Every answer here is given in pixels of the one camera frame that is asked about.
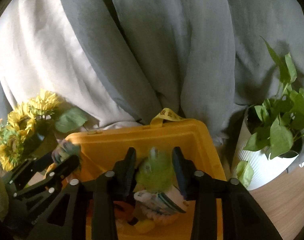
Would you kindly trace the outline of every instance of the ribbed white pot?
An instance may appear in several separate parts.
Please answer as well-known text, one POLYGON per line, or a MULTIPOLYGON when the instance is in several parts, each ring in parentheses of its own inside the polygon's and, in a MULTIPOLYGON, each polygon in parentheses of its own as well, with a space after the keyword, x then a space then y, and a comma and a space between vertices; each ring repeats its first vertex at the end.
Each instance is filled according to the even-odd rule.
POLYGON ((272 160, 268 160, 264 153, 264 149, 257 152, 245 151, 243 148, 250 136, 251 133, 249 132, 245 121, 243 121, 231 169, 232 176, 235 176, 235 167, 237 164, 240 161, 249 161, 254 170, 254 175, 247 190, 257 189, 272 181, 285 171, 285 169, 297 158, 297 156, 294 158, 275 157, 272 160))

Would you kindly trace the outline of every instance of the yellow plastic bin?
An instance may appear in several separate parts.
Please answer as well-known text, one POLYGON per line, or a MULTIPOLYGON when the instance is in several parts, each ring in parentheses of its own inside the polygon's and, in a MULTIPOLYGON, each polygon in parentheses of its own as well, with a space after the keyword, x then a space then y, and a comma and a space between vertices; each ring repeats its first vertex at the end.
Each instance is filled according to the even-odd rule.
MULTIPOLYGON (((96 179, 105 171, 111 170, 115 162, 123 160, 129 147, 137 151, 137 162, 147 157, 154 146, 161 151, 172 153, 180 146, 186 159, 194 162, 197 169, 213 178, 226 180, 222 165, 204 123, 197 120, 168 122, 159 125, 146 125, 117 130, 74 133, 67 140, 81 145, 81 181, 96 179)), ((217 200, 218 240, 223 240, 222 204, 217 200)), ((191 202, 186 214, 168 226, 157 226, 145 235, 139 235, 134 227, 125 225, 118 232, 119 240, 189 240, 194 216, 194 203, 191 202)))

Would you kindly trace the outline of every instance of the green plush toy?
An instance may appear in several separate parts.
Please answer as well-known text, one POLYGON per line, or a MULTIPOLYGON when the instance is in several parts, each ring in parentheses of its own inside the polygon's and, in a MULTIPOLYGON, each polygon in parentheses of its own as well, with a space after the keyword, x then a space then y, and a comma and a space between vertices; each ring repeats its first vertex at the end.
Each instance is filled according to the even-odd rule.
POLYGON ((148 158, 139 167, 136 181, 151 193, 168 191, 175 184, 175 173, 171 156, 159 152, 153 147, 150 150, 148 158))

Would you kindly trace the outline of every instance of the yellow box handle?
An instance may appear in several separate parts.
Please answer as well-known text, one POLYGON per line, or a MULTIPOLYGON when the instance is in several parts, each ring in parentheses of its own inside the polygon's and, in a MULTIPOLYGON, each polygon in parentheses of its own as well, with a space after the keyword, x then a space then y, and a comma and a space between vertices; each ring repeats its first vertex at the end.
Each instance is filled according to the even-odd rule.
POLYGON ((160 127, 162 127, 164 120, 178 122, 178 121, 189 120, 189 119, 180 117, 179 115, 177 115, 176 113, 174 113, 173 110, 171 110, 169 108, 164 108, 161 112, 159 112, 157 114, 156 117, 154 117, 151 120, 151 122, 150 122, 151 128, 160 128, 160 127))

